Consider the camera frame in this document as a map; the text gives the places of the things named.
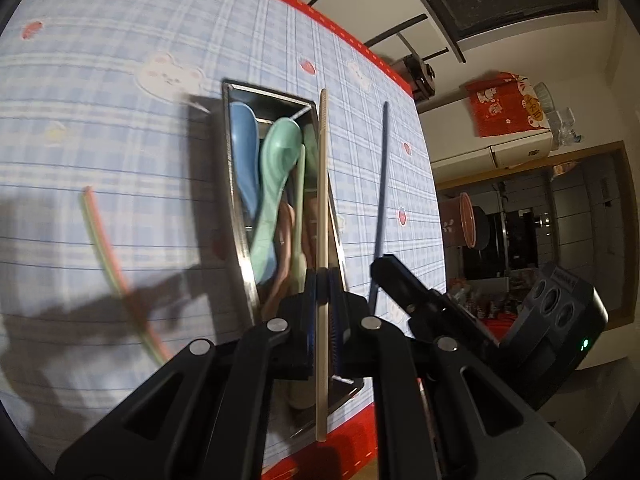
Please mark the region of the blue plaid table mat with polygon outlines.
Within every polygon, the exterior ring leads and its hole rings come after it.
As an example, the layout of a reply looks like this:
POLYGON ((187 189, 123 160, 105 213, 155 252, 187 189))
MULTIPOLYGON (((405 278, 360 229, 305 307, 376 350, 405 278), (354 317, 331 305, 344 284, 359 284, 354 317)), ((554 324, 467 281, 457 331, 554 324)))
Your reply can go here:
POLYGON ((1 35, 1 401, 47 468, 156 369, 94 252, 84 188, 169 351, 242 332, 217 256, 210 118, 186 104, 226 79, 328 94, 353 292, 370 286, 381 148, 385 248, 446 284, 412 99, 326 18, 286 0, 22 0, 1 35))

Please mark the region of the pink waste bin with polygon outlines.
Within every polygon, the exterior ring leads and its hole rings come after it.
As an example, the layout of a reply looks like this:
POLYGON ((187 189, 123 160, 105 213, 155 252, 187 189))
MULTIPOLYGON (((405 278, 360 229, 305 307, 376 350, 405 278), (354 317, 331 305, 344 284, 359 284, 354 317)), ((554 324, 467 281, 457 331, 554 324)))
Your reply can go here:
POLYGON ((455 198, 441 200, 438 209, 444 246, 474 248, 476 226, 470 196, 461 193, 455 198))

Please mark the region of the brown rice cooker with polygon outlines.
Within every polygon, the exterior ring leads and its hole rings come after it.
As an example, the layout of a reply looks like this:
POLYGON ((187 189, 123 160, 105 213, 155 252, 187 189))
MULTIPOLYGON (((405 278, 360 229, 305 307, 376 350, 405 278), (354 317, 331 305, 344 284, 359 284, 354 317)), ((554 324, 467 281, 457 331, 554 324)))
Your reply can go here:
POLYGON ((409 85, 417 103, 427 101, 435 95, 435 72, 430 64, 413 55, 406 55, 396 61, 392 69, 409 85))

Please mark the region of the white refrigerator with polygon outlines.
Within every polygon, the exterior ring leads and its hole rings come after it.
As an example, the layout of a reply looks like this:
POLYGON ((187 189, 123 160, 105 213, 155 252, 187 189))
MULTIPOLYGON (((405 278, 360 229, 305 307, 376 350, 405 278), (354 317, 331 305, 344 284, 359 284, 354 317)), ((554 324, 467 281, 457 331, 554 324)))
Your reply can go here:
POLYGON ((508 169, 532 160, 546 158, 551 152, 553 134, 541 131, 511 141, 489 144, 466 153, 434 160, 432 174, 436 183, 477 176, 496 169, 508 169))

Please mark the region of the beige chopstick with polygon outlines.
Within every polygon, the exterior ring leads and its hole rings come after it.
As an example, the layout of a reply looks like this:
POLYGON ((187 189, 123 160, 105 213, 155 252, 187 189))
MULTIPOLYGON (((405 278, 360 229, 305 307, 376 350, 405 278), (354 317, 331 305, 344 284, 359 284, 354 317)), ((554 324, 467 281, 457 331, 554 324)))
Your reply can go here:
MULTIPOLYGON (((317 287, 326 284, 324 271, 329 267, 329 91, 322 89, 319 105, 318 133, 318 218, 317 218, 317 287)), ((316 382, 316 429, 317 442, 324 442, 328 435, 329 416, 329 369, 330 369, 330 308, 328 300, 320 298, 316 311, 316 338, 314 338, 314 381, 316 382)))

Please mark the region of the red cloth on refrigerator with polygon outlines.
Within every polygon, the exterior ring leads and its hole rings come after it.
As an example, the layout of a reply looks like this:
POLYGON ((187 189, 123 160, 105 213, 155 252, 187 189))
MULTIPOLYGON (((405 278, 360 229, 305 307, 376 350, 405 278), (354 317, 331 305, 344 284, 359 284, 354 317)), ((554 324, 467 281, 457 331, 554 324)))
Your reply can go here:
POLYGON ((540 99, 524 76, 500 72, 464 88, 481 138, 549 128, 540 99))

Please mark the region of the steel utensil tray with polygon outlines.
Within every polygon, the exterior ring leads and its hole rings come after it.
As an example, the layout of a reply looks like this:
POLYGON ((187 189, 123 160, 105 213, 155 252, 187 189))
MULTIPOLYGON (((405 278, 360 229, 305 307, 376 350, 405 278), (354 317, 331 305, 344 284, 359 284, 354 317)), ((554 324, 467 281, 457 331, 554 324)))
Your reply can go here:
POLYGON ((326 201, 326 258, 346 275, 332 192, 318 188, 314 101, 247 82, 221 84, 215 119, 219 221, 228 273, 247 327, 272 318, 318 266, 318 203, 326 201))

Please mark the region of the green plastic spoon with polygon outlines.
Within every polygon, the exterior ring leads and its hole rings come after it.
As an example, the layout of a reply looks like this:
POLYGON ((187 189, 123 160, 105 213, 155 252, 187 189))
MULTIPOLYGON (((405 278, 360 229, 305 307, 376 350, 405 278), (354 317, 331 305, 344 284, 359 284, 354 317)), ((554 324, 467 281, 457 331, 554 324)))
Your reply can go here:
POLYGON ((250 245, 250 263, 257 283, 266 275, 280 200, 288 175, 299 159, 301 145, 302 130, 288 117, 276 120, 262 142, 259 159, 262 203, 250 245))

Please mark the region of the pink plastic spoon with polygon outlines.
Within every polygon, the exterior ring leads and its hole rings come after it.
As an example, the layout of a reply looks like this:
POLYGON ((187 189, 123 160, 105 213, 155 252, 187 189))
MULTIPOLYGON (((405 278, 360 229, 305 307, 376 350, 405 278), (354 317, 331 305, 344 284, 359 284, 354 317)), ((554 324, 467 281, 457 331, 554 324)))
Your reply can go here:
POLYGON ((288 294, 288 280, 290 279, 292 258, 292 232, 295 220, 293 207, 282 200, 279 205, 277 232, 280 240, 278 268, 273 279, 269 296, 262 306, 262 319, 264 321, 275 318, 278 313, 280 301, 288 294))

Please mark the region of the blue plastic spoon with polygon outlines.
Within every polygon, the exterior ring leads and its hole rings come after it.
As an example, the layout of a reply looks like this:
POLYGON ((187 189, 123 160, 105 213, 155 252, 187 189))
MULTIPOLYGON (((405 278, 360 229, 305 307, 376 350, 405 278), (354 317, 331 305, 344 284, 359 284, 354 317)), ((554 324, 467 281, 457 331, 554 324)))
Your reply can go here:
POLYGON ((233 168, 242 202, 251 222, 260 200, 259 130, 253 110, 243 102, 229 105, 233 168))

